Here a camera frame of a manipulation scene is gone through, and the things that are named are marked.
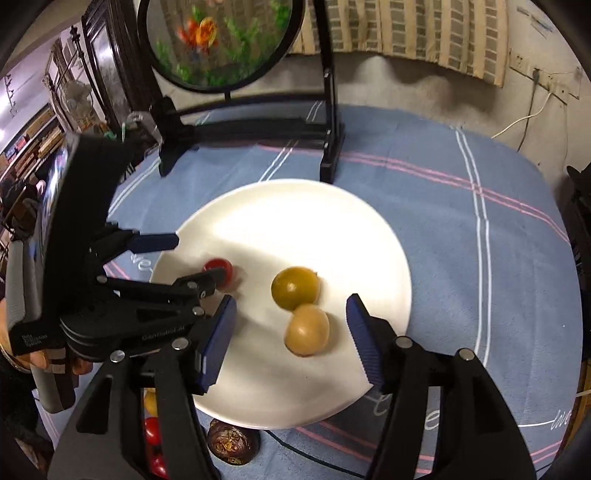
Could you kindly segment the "person's left hand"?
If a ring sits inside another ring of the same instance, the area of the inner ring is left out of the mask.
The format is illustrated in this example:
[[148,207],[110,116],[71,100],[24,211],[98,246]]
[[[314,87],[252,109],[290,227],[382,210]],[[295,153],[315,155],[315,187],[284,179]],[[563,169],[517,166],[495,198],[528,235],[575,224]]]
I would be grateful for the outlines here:
[[[9,341],[7,321],[6,321],[6,300],[1,300],[1,311],[0,311],[0,323],[1,323],[1,347],[4,351],[21,367],[29,369],[31,366],[35,366],[42,370],[48,370],[51,366],[48,353],[46,351],[37,351],[28,353],[21,356],[15,356],[12,352],[12,348]],[[75,375],[85,375],[92,371],[93,364],[81,359],[75,359],[72,361],[72,372]]]

